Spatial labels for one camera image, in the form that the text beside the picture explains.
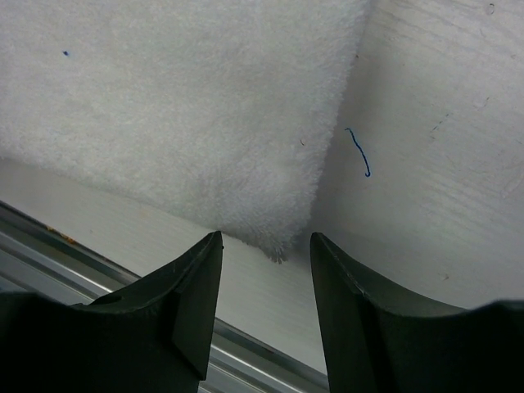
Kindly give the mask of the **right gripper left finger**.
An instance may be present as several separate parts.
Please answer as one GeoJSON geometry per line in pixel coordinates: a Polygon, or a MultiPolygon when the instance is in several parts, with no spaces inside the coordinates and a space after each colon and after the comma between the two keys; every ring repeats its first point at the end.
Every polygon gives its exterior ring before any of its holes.
{"type": "Polygon", "coordinates": [[[1,296],[4,392],[195,392],[205,380],[222,272],[213,232],[88,305],[1,296]]]}

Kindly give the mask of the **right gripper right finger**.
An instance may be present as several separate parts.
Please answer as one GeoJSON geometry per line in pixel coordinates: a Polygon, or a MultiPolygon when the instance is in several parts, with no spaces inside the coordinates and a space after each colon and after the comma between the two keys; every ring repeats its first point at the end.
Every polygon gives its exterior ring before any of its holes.
{"type": "Polygon", "coordinates": [[[461,309],[391,281],[322,233],[309,247],[330,391],[522,391],[521,301],[461,309]]]}

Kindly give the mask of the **white towel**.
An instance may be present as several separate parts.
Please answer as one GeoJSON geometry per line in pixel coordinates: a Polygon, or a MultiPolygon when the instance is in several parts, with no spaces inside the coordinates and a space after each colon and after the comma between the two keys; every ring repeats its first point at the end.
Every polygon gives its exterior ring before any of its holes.
{"type": "Polygon", "coordinates": [[[4,1],[1,155],[283,261],[369,1],[4,1]]]}

